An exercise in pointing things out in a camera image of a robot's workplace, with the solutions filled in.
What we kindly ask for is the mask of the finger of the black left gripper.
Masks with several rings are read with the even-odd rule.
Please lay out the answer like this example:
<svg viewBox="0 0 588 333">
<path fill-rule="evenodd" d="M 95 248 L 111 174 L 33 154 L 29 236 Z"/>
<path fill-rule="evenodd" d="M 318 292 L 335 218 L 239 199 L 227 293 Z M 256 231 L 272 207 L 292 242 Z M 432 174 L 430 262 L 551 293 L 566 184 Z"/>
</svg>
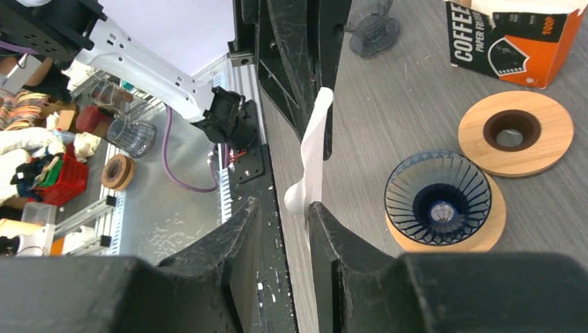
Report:
<svg viewBox="0 0 588 333">
<path fill-rule="evenodd" d="M 325 0 L 318 4 L 318 81 L 320 87 L 335 90 L 345 24 L 351 0 Z"/>
<path fill-rule="evenodd" d="M 262 90 L 303 138 L 318 93 L 314 54 L 319 1 L 260 1 L 258 79 Z"/>
</svg>

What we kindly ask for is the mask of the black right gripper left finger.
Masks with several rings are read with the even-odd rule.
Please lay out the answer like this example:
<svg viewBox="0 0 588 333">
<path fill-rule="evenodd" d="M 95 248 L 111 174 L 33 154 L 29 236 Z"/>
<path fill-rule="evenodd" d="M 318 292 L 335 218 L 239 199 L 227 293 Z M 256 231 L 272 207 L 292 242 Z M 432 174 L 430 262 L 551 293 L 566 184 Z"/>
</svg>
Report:
<svg viewBox="0 0 588 333">
<path fill-rule="evenodd" d="M 249 332 L 261 203 L 152 265 L 136 257 L 1 260 L 2 332 Z"/>
</svg>

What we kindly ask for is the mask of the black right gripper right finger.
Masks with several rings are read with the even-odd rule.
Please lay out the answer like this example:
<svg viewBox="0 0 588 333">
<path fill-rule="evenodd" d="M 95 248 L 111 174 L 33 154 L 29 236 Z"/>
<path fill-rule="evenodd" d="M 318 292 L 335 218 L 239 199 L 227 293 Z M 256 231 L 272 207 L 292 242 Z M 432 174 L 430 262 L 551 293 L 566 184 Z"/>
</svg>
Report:
<svg viewBox="0 0 588 333">
<path fill-rule="evenodd" d="M 321 332 L 587 331 L 587 271 L 570 257 L 391 257 L 320 202 L 307 225 Z"/>
</svg>

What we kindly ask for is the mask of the white paper coffee filter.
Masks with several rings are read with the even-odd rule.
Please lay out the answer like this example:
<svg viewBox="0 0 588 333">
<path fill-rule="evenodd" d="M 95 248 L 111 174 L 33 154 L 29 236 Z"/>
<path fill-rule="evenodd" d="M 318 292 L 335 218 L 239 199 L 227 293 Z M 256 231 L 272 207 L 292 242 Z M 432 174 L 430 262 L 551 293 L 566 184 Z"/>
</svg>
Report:
<svg viewBox="0 0 588 333">
<path fill-rule="evenodd" d="M 321 87 L 306 132 L 300 145 L 300 157 L 304 168 L 302 178 L 286 190 L 286 209 L 296 215 L 308 213 L 309 205 L 322 199 L 323 154 L 325 126 L 334 92 Z"/>
</svg>

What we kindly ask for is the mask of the blue glass dripper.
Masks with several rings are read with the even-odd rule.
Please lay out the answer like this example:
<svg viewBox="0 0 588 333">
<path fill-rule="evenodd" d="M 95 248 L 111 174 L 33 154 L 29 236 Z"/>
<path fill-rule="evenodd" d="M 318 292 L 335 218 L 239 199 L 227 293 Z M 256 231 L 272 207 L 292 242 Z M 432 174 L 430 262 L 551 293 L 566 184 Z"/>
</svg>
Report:
<svg viewBox="0 0 588 333">
<path fill-rule="evenodd" d="M 400 162 L 384 189 L 386 216 L 402 240 L 452 246 L 472 237 L 492 207 L 490 181 L 465 156 L 428 150 Z"/>
</svg>

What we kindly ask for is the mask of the orange coffee filter box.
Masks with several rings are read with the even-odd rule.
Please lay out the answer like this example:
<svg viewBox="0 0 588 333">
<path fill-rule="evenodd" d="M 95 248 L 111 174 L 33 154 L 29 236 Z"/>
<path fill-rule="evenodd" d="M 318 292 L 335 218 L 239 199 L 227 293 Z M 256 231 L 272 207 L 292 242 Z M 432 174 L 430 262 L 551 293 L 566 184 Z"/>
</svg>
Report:
<svg viewBox="0 0 588 333">
<path fill-rule="evenodd" d="M 445 1 L 454 67 L 544 89 L 566 62 L 586 1 Z"/>
</svg>

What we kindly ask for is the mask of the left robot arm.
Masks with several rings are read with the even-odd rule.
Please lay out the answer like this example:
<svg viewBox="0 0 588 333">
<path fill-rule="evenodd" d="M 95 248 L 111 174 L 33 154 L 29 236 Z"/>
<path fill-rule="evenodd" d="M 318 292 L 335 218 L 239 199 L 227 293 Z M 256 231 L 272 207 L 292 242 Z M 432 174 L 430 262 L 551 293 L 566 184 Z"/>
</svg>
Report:
<svg viewBox="0 0 588 333">
<path fill-rule="evenodd" d="M 236 65 L 255 64 L 262 90 L 299 138 L 311 129 L 321 88 L 336 84 L 350 1 L 233 1 Z M 2 1 L 1 30 L 20 53 L 77 60 L 130 81 L 203 130 L 242 151 L 252 129 L 238 120 L 241 97 L 201 83 L 126 33 L 97 1 Z"/>
</svg>

